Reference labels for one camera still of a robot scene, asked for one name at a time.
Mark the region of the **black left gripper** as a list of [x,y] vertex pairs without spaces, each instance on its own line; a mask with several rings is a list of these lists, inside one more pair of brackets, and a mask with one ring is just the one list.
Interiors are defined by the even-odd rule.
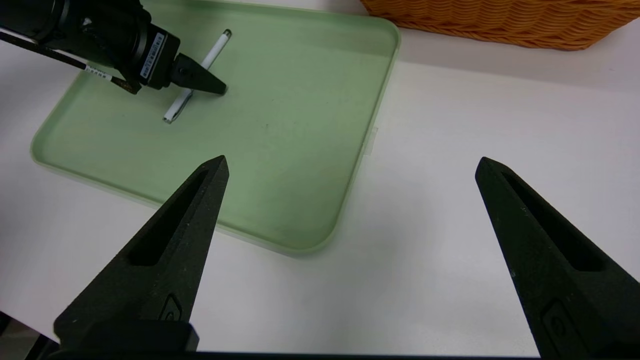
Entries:
[[124,77],[126,91],[155,90],[170,83],[192,91],[223,96],[227,85],[194,59],[178,54],[180,39],[154,25],[150,16],[136,14],[113,41],[115,68]]

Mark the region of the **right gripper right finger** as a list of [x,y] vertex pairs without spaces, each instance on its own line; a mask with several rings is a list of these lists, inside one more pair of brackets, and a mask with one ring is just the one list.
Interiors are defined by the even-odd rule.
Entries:
[[505,164],[475,181],[540,357],[637,360],[639,282]]

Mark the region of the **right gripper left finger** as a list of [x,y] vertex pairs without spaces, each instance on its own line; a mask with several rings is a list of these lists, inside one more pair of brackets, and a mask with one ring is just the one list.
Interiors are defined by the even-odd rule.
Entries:
[[190,317],[229,179],[201,164],[55,319],[62,351],[194,351]]

